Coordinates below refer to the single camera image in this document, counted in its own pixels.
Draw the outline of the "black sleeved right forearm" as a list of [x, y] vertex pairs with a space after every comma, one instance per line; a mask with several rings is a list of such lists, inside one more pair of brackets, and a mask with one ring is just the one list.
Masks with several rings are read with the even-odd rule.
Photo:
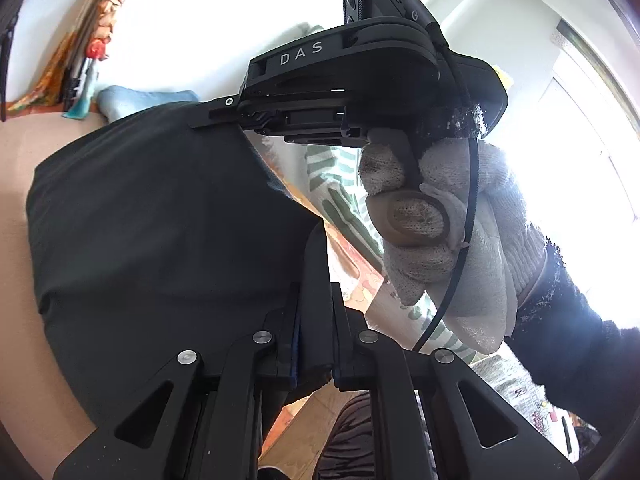
[[639, 408], [639, 331], [594, 312], [568, 274], [559, 248], [531, 224], [500, 236], [518, 307], [506, 344], [548, 400], [600, 435], [623, 432]]

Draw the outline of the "grey gloved right hand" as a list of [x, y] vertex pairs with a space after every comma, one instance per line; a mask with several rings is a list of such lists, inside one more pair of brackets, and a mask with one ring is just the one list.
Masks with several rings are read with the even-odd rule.
[[387, 222], [380, 231], [383, 262], [400, 302], [412, 307], [429, 296], [444, 310], [448, 330], [488, 354], [512, 334], [524, 300], [506, 262], [500, 230], [534, 225], [503, 152], [480, 142], [478, 162], [470, 238], [464, 236], [470, 180], [465, 140], [441, 140], [423, 153], [417, 190], [406, 187], [400, 162], [384, 144], [363, 149], [359, 174], [371, 220]]

